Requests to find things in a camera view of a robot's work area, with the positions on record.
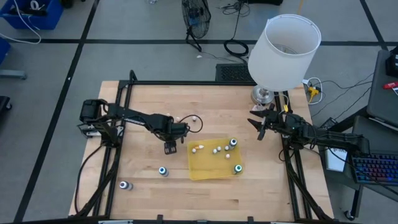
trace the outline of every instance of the rgb keyboard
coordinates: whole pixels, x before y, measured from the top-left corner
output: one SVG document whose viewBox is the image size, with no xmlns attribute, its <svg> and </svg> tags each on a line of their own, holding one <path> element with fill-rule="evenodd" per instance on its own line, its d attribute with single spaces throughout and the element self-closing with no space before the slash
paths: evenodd
<svg viewBox="0 0 398 224">
<path fill-rule="evenodd" d="M 354 176 L 357 183 L 398 185 L 398 156 L 372 154 L 364 157 L 352 156 Z"/>
</svg>

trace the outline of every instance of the small bottle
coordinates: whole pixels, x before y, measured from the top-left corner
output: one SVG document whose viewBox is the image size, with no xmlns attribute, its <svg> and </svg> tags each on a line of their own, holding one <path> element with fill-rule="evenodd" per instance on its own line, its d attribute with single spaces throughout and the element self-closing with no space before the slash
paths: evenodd
<svg viewBox="0 0 398 224">
<path fill-rule="evenodd" d="M 237 145 L 238 141 L 236 139 L 231 139 L 229 141 L 229 149 L 232 150 L 235 148 L 235 146 Z"/>
<path fill-rule="evenodd" d="M 242 171 L 242 166 L 241 165 L 236 165 L 234 167 L 234 174 L 238 174 Z"/>
<path fill-rule="evenodd" d="M 159 173 L 164 176 L 167 177 L 169 175 L 169 171 L 166 169 L 166 167 L 161 167 L 159 168 Z"/>
<path fill-rule="evenodd" d="M 127 181 L 122 181 L 120 182 L 119 187 L 124 190 L 131 190 L 133 186 Z"/>
</svg>

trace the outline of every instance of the white cable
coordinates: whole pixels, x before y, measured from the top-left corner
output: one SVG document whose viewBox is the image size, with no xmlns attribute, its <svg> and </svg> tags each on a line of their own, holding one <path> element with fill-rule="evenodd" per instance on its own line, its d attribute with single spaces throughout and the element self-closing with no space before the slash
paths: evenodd
<svg viewBox="0 0 398 224">
<path fill-rule="evenodd" d="M 278 93 L 278 95 L 276 95 L 276 96 L 284 96 L 284 97 L 286 97 L 286 99 L 287 99 L 286 105 L 289 105 L 289 97 L 287 97 L 285 94 Z"/>
<path fill-rule="evenodd" d="M 319 103 L 319 102 L 322 101 L 322 92 L 323 92 L 323 88 L 322 88 L 322 82 L 321 82 L 321 80 L 320 80 L 319 78 L 317 78 L 317 77 L 312 77 L 312 78 L 309 78 L 308 81 L 310 81 L 311 79 L 316 79 L 316 80 L 318 80 L 319 84 L 321 85 L 321 98 L 320 98 L 318 101 L 316 101 L 316 102 L 308 103 L 308 105 L 315 105 L 315 104 L 317 104 L 317 103 Z"/>
<path fill-rule="evenodd" d="M 10 39 L 10 40 L 13 40 L 13 41 L 15 41 L 15 42 L 18 42 L 18 43 L 39 44 L 39 43 L 42 41 L 42 37 L 41 37 L 38 33 L 36 33 L 36 31 L 33 30 L 33 28 L 31 28 L 31 27 L 25 22 L 25 20 L 22 18 L 21 13 L 19 12 L 19 8 L 18 8 L 18 4 L 17 4 L 17 1 L 16 1 L 16 0 L 14 0 L 14 4 L 15 4 L 15 7 L 16 7 L 16 9 L 17 9 L 18 16 L 20 17 L 20 19 L 23 21 L 23 23 L 24 23 L 34 34 L 36 34 L 36 35 L 39 37 L 39 40 L 38 40 L 37 42 L 29 42 L 29 41 L 24 41 L 24 40 L 16 40 L 16 39 L 11 38 L 11 37 L 8 37 L 8 36 L 6 36 L 6 35 L 4 35 L 4 34 L 2 34 L 2 33 L 0 33 L 0 35 L 3 36 L 3 37 L 5 37 L 5 38 L 7 38 L 7 39 Z"/>
<path fill-rule="evenodd" d="M 37 29 L 37 30 L 40 30 L 40 29 L 37 28 L 35 25 L 33 25 L 32 21 L 30 21 L 30 17 L 31 17 L 31 16 L 32 16 L 32 15 L 28 16 L 28 17 L 27 17 L 27 20 L 30 22 L 30 24 L 32 25 L 33 28 L 35 28 L 35 29 Z"/>
</svg>

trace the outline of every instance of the black metal frame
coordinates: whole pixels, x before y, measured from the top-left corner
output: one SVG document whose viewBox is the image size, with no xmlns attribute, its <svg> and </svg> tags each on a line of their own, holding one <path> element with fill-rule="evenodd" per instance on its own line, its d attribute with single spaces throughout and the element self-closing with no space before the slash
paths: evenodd
<svg viewBox="0 0 398 224">
<path fill-rule="evenodd" d="M 196 81 L 138 81 L 137 78 L 135 77 L 134 73 L 131 71 L 130 72 L 130 80 L 120 80 L 119 81 L 119 86 L 118 86 L 118 92 L 116 94 L 116 102 L 120 103 L 121 101 L 121 96 L 122 96 L 122 92 L 124 90 L 124 88 L 127 87 L 127 93 L 126 93 L 126 100 L 124 102 L 124 106 L 125 107 L 129 107 L 129 102 L 130 102 L 130 98 L 131 98 L 131 91 L 132 91 L 132 86 L 133 85 L 225 85 L 225 86 L 253 86 L 255 84 L 253 83 L 237 83 L 237 82 L 196 82 Z M 287 97 L 289 97 L 289 94 L 287 93 L 287 91 L 283 92 L 283 94 L 285 94 Z M 275 102 L 276 102 L 276 106 L 277 109 L 280 111 L 281 110 L 281 103 L 278 97 L 275 97 Z M 125 121 L 122 122 L 122 127 L 125 127 Z M 121 144 L 119 147 L 116 148 L 116 153 L 115 153 L 115 162 L 116 165 L 119 166 L 119 159 L 120 159 L 120 154 L 121 154 L 121 148 L 122 148 L 122 143 L 123 143 L 123 136 L 120 136 L 120 141 Z M 286 145 L 286 142 L 283 140 L 282 138 L 282 145 L 284 148 L 288 147 Z M 102 165 L 102 169 L 101 169 L 101 175 L 99 177 L 99 184 L 102 183 L 102 181 L 105 178 L 106 175 L 106 170 L 108 168 L 108 164 L 109 164 L 109 159 L 110 159 L 110 151 L 111 149 L 108 148 L 106 149 L 106 152 L 104 154 L 104 161 L 103 161 L 103 165 Z M 305 179 L 304 179 L 304 173 L 303 173 L 303 167 L 302 167 L 302 161 L 301 161 L 301 157 L 300 157 L 300 153 L 298 151 L 295 151 L 295 161 L 296 161 L 296 166 L 297 166 L 297 172 L 298 172 L 298 177 L 301 181 L 301 183 L 303 184 L 303 186 L 305 187 Z M 288 150 L 284 150 L 284 154 L 285 154 L 285 165 L 286 165 L 286 169 L 289 169 L 289 163 L 290 163 L 290 159 L 289 159 L 289 151 Z M 110 217 L 111 214 L 111 208 L 112 208 L 112 202 L 113 202 L 113 193 L 114 193 L 114 188 L 116 185 L 116 177 L 117 177 L 117 170 L 115 172 L 115 175 L 113 176 L 113 178 L 111 179 L 111 182 L 109 183 L 109 190 L 108 190 L 108 198 L 106 201 L 106 210 L 105 210 L 105 216 L 106 217 Z M 294 181 L 292 180 L 292 178 L 289 177 L 288 175 L 288 183 L 289 183 L 289 191 L 290 191 L 290 199 L 291 199 L 291 204 L 292 204 L 292 211 L 294 214 L 294 220 L 295 222 L 301 220 L 301 222 L 303 221 L 302 219 L 300 219 L 300 211 L 299 211 L 299 205 L 297 202 L 297 195 L 296 195 L 296 190 L 295 190 L 295 185 L 294 185 Z M 93 215 L 98 215 L 98 211 L 100 209 L 100 203 L 101 203 L 101 199 L 99 198 L 98 201 L 96 202 L 96 205 L 94 207 L 94 213 Z M 311 220 L 312 219 L 312 213 L 311 213 L 311 208 L 309 206 L 309 203 L 307 202 L 307 200 L 305 199 L 305 197 L 303 196 L 303 204 L 304 204 L 304 210 L 305 210 L 305 219 L 304 220 Z M 155 220 L 140 220 L 141 222 L 144 223 L 151 223 L 154 222 Z M 184 223 L 197 223 L 197 221 L 181 221 Z"/>
<path fill-rule="evenodd" d="M 131 94 L 132 94 L 132 86 L 133 85 L 218 85 L 218 86 L 254 86 L 255 83 L 238 83 L 238 82 L 218 82 L 218 81 L 139 81 L 137 80 L 135 74 L 133 71 L 130 72 L 130 79 L 129 80 L 120 80 L 119 85 L 118 85 L 118 92 L 116 94 L 116 101 L 117 103 L 121 102 L 122 98 L 122 93 L 125 88 L 127 88 L 126 92 L 126 99 L 124 102 L 125 107 L 129 107 L 129 102 L 131 99 Z M 287 91 L 283 92 L 287 97 L 289 97 L 289 94 Z M 279 95 L 275 97 L 275 103 L 277 110 L 280 111 L 282 108 L 282 104 L 279 99 Z M 125 128 L 126 122 L 122 121 L 121 126 L 123 129 Z M 100 204 L 101 204 L 101 197 L 98 197 L 98 199 L 95 201 L 95 204 L 93 205 L 93 216 L 88 217 L 87 215 L 89 214 L 89 211 L 84 212 L 83 214 L 80 214 L 80 216 L 72 216 L 70 218 L 64 218 L 64 219 L 56 219 L 56 220 L 43 220 L 43 221 L 33 221 L 33 222 L 24 222 L 24 223 L 31 223 L 31 224 L 36 224 L 36 223 L 97 223 L 98 220 L 109 220 L 110 219 L 110 214 L 111 214 L 111 209 L 112 209 L 112 203 L 113 203 L 113 195 L 114 195 L 114 188 L 116 186 L 116 179 L 117 179 L 117 173 L 118 173 L 118 166 L 120 162 L 120 157 L 121 157 L 121 148 L 123 146 L 123 134 L 120 135 L 118 138 L 120 140 L 120 146 L 116 148 L 116 152 L 114 155 L 114 164 L 116 166 L 116 170 L 113 170 L 111 174 L 111 179 L 109 181 L 109 189 L 108 189 L 108 198 L 106 199 L 106 210 L 104 215 L 99 215 L 99 210 L 100 210 Z M 287 149 L 288 145 L 286 144 L 287 142 L 284 141 L 284 139 L 281 136 L 282 140 L 282 145 L 284 149 Z M 106 151 L 104 153 L 104 160 L 103 160 L 103 165 L 101 168 L 101 173 L 99 177 L 99 184 L 103 184 L 106 179 L 109 179 L 109 172 L 108 171 L 108 166 L 109 166 L 109 159 L 111 155 L 111 148 L 106 148 Z M 288 184 L 289 184 L 289 192 L 290 192 L 290 199 L 291 199 L 291 204 L 292 204 L 292 211 L 294 214 L 294 223 L 330 223 L 330 221 L 325 221 L 325 220 L 314 220 L 312 219 L 312 211 L 310 208 L 310 204 L 316 203 L 309 192 L 306 190 L 305 186 L 305 179 L 304 179 L 304 173 L 303 173 L 303 167 L 302 167 L 302 161 L 300 157 L 300 153 L 298 151 L 295 151 L 295 161 L 296 161 L 296 168 L 297 168 L 297 174 L 292 175 L 289 173 L 289 171 L 293 170 L 291 161 L 289 159 L 289 150 L 284 150 L 284 156 L 285 156 L 285 166 L 287 169 L 287 178 L 288 178 Z M 300 184 L 297 185 L 298 189 L 301 191 L 303 195 L 303 204 L 304 204 L 304 211 L 305 211 L 305 218 L 300 217 L 300 211 L 299 211 L 299 205 L 297 201 L 297 194 L 295 190 L 295 183 Z M 102 189 L 97 189 L 95 192 L 95 195 L 97 194 L 103 194 L 104 187 Z M 139 223 L 139 224 L 148 224 L 148 223 L 153 223 L 153 224 L 181 224 L 181 223 L 191 223 L 191 224 L 198 224 L 201 221 L 199 220 L 181 220 L 181 221 L 170 221 L 170 220 L 163 220 L 163 215 L 158 215 L 156 220 L 134 220 L 134 223 Z M 271 222 L 255 222 L 253 217 L 248 217 L 248 220 L 246 222 L 213 222 L 213 221 L 203 221 L 205 223 L 210 223 L 210 224 L 227 224 L 227 223 L 234 223 L 234 224 L 269 224 Z"/>
</svg>

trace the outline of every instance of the electrical cable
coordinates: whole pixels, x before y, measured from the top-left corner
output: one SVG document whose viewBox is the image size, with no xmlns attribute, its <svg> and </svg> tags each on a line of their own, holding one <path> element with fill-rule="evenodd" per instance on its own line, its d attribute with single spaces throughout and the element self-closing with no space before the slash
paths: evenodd
<svg viewBox="0 0 398 224">
<path fill-rule="evenodd" d="M 199 133 L 199 132 L 202 130 L 202 128 L 203 128 L 203 120 L 202 120 L 198 115 L 196 115 L 196 114 L 190 114 L 190 115 L 188 115 L 188 116 L 182 118 L 182 119 L 179 121 L 179 123 L 181 123 L 183 120 L 185 120 L 185 119 L 187 119 L 187 118 L 189 118 L 189 117 L 197 117 L 197 118 L 200 120 L 201 125 L 200 125 L 200 128 L 199 128 L 198 131 L 191 131 L 191 130 L 189 130 L 191 133 Z"/>
<path fill-rule="evenodd" d="M 331 103 L 333 103 L 334 101 L 338 100 L 338 98 L 340 98 L 341 96 L 343 96 L 344 94 L 346 94 L 350 89 L 365 84 L 365 83 L 359 84 L 359 83 L 362 82 L 362 81 L 364 81 L 364 80 L 361 80 L 361 81 L 357 82 L 355 85 L 353 85 L 352 87 L 350 87 L 349 89 L 347 89 L 344 93 L 338 95 L 337 98 L 335 98 L 335 99 L 332 100 L 331 102 L 327 103 L 327 104 L 326 104 L 325 106 L 323 106 L 317 113 L 315 113 L 314 115 L 311 115 L 311 118 L 313 118 L 313 117 L 315 117 L 316 115 L 318 115 L 318 114 L 319 114 L 323 109 L 325 109 L 329 104 L 331 104 Z"/>
<path fill-rule="evenodd" d="M 319 152 L 314 151 L 313 149 L 309 149 L 309 148 L 307 148 L 307 147 L 303 147 L 303 148 L 306 149 L 306 150 L 309 150 L 309 151 L 311 151 L 311 152 L 313 152 L 313 153 L 318 154 L 318 156 L 321 156 L 321 155 L 319 154 Z"/>
<path fill-rule="evenodd" d="M 280 155 L 282 154 L 282 152 L 283 152 L 284 150 L 285 150 L 285 149 L 282 149 L 282 150 L 279 152 L 279 154 L 278 154 L 278 158 L 279 158 L 279 160 L 282 161 L 282 162 L 286 162 L 285 160 L 283 160 L 283 159 L 280 157 Z M 294 156 L 294 152 L 290 155 L 289 159 L 291 159 L 293 156 Z"/>
<path fill-rule="evenodd" d="M 208 52 L 201 52 L 202 54 L 208 54 L 208 55 L 211 55 L 211 56 L 213 56 L 215 59 L 218 59 L 218 60 L 222 60 L 222 59 L 224 59 L 224 60 L 229 60 L 230 62 L 235 62 L 235 63 L 240 63 L 239 61 L 235 61 L 235 60 L 232 60 L 232 59 L 228 59 L 228 58 L 224 58 L 224 57 L 217 57 L 217 56 L 215 56 L 215 55 L 213 55 L 213 54 L 211 54 L 211 53 L 208 53 Z"/>
<path fill-rule="evenodd" d="M 246 6 L 248 9 L 247 9 L 246 12 L 240 13 L 240 16 L 241 17 L 246 17 L 246 16 L 250 15 L 250 6 L 249 6 L 248 1 L 243 3 L 243 6 Z M 235 13 L 239 12 L 239 2 L 236 2 L 236 3 L 232 4 L 232 5 L 228 4 L 227 6 L 217 7 L 217 8 L 218 9 L 222 9 L 223 10 L 222 13 L 224 15 L 227 15 L 227 16 L 228 15 L 232 15 L 232 14 L 235 14 Z"/>
<path fill-rule="evenodd" d="M 327 82 L 334 83 L 338 88 L 340 88 L 342 90 L 346 90 L 346 89 L 349 89 L 349 88 L 352 88 L 352 87 L 357 87 L 357 86 L 365 85 L 365 84 L 368 84 L 368 83 L 372 83 L 373 81 L 364 82 L 364 83 L 361 83 L 361 84 L 357 84 L 357 85 L 353 85 L 353 86 L 347 86 L 347 87 L 341 87 L 341 86 L 339 86 L 339 84 L 337 84 L 336 82 L 331 81 L 331 80 L 323 81 L 322 83 L 327 83 Z"/>
<path fill-rule="evenodd" d="M 351 165 L 351 164 L 350 164 L 349 162 L 347 162 L 346 160 L 344 160 L 344 159 L 338 157 L 338 156 L 333 152 L 333 150 L 330 150 L 330 148 L 327 148 L 327 150 L 329 150 L 335 157 L 337 157 L 337 159 L 339 159 L 339 160 L 345 162 L 346 164 L 348 164 L 348 165 L 349 165 L 352 169 L 354 169 L 355 171 L 357 171 L 357 172 L 359 172 L 359 173 L 361 173 L 361 174 L 364 174 L 367 178 L 371 179 L 371 181 L 375 182 L 377 185 L 380 185 L 381 187 L 384 187 L 386 190 L 392 192 L 393 194 L 398 195 L 398 192 L 396 192 L 395 190 L 392 190 L 390 187 L 386 186 L 385 184 L 380 183 L 379 181 L 377 181 L 375 178 L 371 177 L 371 176 L 368 175 L 367 173 L 360 171 L 357 167 Z"/>
<path fill-rule="evenodd" d="M 76 183 L 76 190 L 75 190 L 75 211 L 76 213 L 79 213 L 79 209 L 77 207 L 77 196 L 79 194 L 79 184 L 80 184 L 80 176 L 81 176 L 81 172 L 84 168 L 84 166 L 86 165 L 86 162 L 92 157 L 94 156 L 94 154 L 96 154 L 102 147 L 104 146 L 104 144 L 101 144 L 97 149 L 95 149 L 82 163 L 80 169 L 79 169 L 79 173 L 77 175 L 77 183 Z"/>
<path fill-rule="evenodd" d="M 239 16 L 240 16 L 240 14 L 241 14 L 242 5 L 243 5 L 243 2 L 239 2 L 239 11 L 238 11 L 238 16 L 237 16 L 237 18 L 236 18 L 236 24 L 235 24 L 234 35 L 232 36 L 232 38 L 231 38 L 230 40 L 226 40 L 226 41 L 224 42 L 224 48 L 225 48 L 225 50 L 226 50 L 230 55 L 232 55 L 232 56 L 234 56 L 234 57 L 236 57 L 236 58 L 242 60 L 243 63 L 246 63 L 246 64 L 247 64 L 248 62 L 247 62 L 245 59 L 243 59 L 242 57 L 247 56 L 247 55 L 249 54 L 249 47 L 248 47 L 248 45 L 245 44 L 245 43 L 243 43 L 243 42 L 241 42 L 241 41 L 234 40 L 235 35 L 236 35 L 236 29 L 238 28 Z M 233 52 L 232 50 L 230 50 L 230 49 L 228 48 L 228 44 L 232 44 L 232 43 L 238 44 L 238 45 L 242 46 L 242 47 L 244 48 L 244 52 L 243 52 L 243 53 L 237 53 L 237 52 Z"/>
<path fill-rule="evenodd" d="M 22 20 L 22 22 L 23 22 L 34 34 L 36 34 L 36 35 L 39 37 L 39 40 L 38 40 L 37 42 L 29 42 L 29 41 L 24 41 L 24 40 L 17 40 L 17 39 L 8 37 L 8 36 L 6 36 L 6 35 L 4 35 L 4 34 L 2 34 L 2 33 L 0 33 L 0 35 L 3 36 L 4 38 L 13 40 L 13 41 L 18 42 L 18 43 L 24 43 L 24 44 L 39 44 L 39 43 L 42 41 L 42 37 L 41 37 L 35 30 L 33 30 L 33 28 L 31 28 L 31 27 L 25 22 L 25 20 L 22 18 L 21 13 L 19 12 L 19 8 L 18 8 L 18 4 L 17 4 L 17 1 L 16 1 L 16 0 L 14 0 L 14 4 L 15 4 L 15 7 L 16 7 L 16 9 L 17 9 L 18 16 L 20 17 L 20 19 Z"/>
<path fill-rule="evenodd" d="M 335 118 L 335 120 L 337 120 L 341 115 L 343 115 L 343 113 L 347 112 L 350 108 L 352 108 L 362 97 L 364 97 L 366 95 L 366 93 L 371 89 L 371 87 L 369 87 L 363 94 L 362 96 L 360 96 L 351 106 L 349 106 L 346 110 L 344 110 L 343 112 L 341 112 L 341 114 L 339 116 L 337 116 Z"/>
<path fill-rule="evenodd" d="M 312 77 L 312 78 L 309 78 L 308 79 L 308 81 L 310 81 L 310 80 L 312 80 L 312 79 L 316 79 L 316 80 L 318 80 L 318 82 L 319 82 L 319 84 L 321 85 L 321 93 L 323 93 L 323 88 L 322 88 L 322 82 L 321 82 L 321 80 L 319 79 L 319 78 L 317 78 L 317 77 Z M 321 102 L 322 101 L 322 94 L 321 94 L 321 98 L 318 100 L 318 101 L 316 101 L 316 102 L 313 102 L 313 103 L 308 103 L 308 105 L 315 105 L 315 104 L 318 104 L 319 102 Z"/>
<path fill-rule="evenodd" d="M 285 94 L 278 93 L 278 95 L 275 95 L 275 96 L 284 96 L 287 99 L 286 105 L 289 105 L 289 102 L 290 102 L 289 97 L 287 97 Z"/>
</svg>

